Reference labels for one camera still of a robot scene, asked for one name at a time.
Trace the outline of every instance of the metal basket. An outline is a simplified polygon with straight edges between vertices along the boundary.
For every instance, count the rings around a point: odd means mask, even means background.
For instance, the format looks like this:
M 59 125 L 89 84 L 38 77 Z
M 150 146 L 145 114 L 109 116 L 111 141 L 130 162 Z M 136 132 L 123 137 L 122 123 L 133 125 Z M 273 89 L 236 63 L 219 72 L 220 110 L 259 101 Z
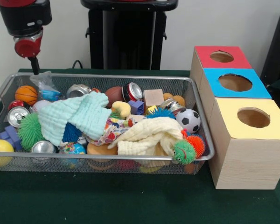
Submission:
M 9 124 L 6 122 L 7 107 L 14 100 L 14 94 L 22 85 L 34 86 L 29 77 L 32 73 L 11 75 L 0 88 L 0 132 Z M 206 143 L 204 154 L 189 165 L 180 165 L 169 156 L 121 156 L 121 155 L 80 155 L 80 154 L 33 154 L 0 153 L 0 160 L 12 157 L 1 171 L 36 172 L 108 172 L 108 173 L 155 173 L 155 174 L 196 174 L 206 160 L 214 155 L 210 131 L 205 119 L 196 84 L 185 77 L 137 77 L 112 75 L 52 74 L 57 89 L 66 94 L 73 84 L 85 84 L 105 92 L 113 86 L 137 83 L 142 90 L 163 89 L 173 95 L 185 98 L 186 107 L 198 111 L 201 127 L 197 134 Z

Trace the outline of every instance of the cloth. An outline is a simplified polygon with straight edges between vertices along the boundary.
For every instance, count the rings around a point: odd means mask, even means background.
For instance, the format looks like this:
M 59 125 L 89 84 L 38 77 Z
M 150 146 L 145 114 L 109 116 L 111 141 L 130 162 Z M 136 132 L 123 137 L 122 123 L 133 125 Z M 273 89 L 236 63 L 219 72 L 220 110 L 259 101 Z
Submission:
M 134 119 L 121 120 L 116 118 L 108 118 L 104 130 L 104 134 L 99 140 L 92 140 L 87 137 L 87 141 L 93 145 L 101 146 L 114 142 L 121 134 L 126 132 L 135 124 Z
M 118 146 L 118 155 L 155 155 L 160 143 L 165 153 L 173 156 L 173 145 L 182 140 L 182 127 L 169 117 L 144 119 L 119 136 L 108 148 Z
M 56 101 L 39 111 L 42 135 L 53 145 L 59 146 L 67 123 L 98 140 L 104 133 L 111 110 L 105 109 L 108 97 L 103 93 L 91 92 L 82 97 Z

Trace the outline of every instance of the black cable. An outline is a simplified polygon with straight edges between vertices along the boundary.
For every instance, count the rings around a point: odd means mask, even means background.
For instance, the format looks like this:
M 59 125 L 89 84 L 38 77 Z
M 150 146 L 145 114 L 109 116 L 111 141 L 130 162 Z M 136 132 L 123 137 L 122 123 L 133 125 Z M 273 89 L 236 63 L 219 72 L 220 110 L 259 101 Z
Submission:
M 75 60 L 73 66 L 72 66 L 71 68 L 74 69 L 77 63 L 79 63 L 80 68 L 82 69 L 82 68 L 83 68 L 83 65 L 82 65 L 82 63 L 81 63 L 79 60 Z

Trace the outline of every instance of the football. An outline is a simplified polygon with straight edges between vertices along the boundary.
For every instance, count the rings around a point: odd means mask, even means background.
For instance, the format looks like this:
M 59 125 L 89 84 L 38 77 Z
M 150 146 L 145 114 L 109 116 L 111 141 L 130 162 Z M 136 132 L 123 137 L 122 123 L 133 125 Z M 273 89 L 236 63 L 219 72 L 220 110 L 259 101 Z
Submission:
M 191 134 L 198 131 L 200 127 L 200 117 L 199 114 L 191 109 L 183 109 L 176 115 L 177 122 L 183 127 L 186 128 Z

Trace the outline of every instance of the blue block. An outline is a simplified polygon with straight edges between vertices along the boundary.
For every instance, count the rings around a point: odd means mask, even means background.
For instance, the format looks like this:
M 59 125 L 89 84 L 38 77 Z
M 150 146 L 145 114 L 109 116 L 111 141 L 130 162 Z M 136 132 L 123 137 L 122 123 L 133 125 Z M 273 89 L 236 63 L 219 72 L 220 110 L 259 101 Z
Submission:
M 14 142 L 15 150 L 19 151 L 19 150 L 23 149 L 22 145 L 21 145 L 21 140 L 19 139 L 19 137 L 17 135 L 16 129 L 13 126 L 7 126 L 5 128 L 5 131 L 8 133 L 9 137 Z
M 2 140 L 9 139 L 8 133 L 7 132 L 1 132 L 0 133 L 0 139 L 2 139 Z
M 14 142 L 11 139 L 5 139 L 5 141 L 8 141 L 13 146 L 13 148 L 15 147 Z
M 128 104 L 131 106 L 131 114 L 142 115 L 144 112 L 144 103 L 140 100 L 129 101 Z

